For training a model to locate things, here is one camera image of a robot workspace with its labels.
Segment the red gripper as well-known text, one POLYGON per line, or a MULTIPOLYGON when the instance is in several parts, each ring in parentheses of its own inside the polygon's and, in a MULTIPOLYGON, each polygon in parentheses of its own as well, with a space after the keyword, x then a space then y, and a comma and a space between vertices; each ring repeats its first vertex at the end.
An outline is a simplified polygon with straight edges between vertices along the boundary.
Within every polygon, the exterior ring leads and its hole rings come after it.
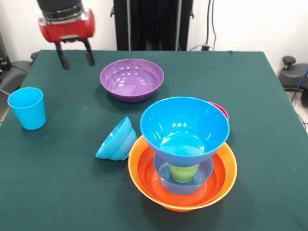
POLYGON ((82 39, 86 48, 86 58, 89 66, 95 65, 92 48, 87 39, 93 37, 95 32, 95 18, 91 9, 86 9, 78 20, 69 19, 61 23, 47 24, 44 18, 40 18, 38 24, 43 37, 49 43, 55 43, 56 51, 63 69, 70 69, 70 63, 60 44, 61 41, 67 39, 82 39))

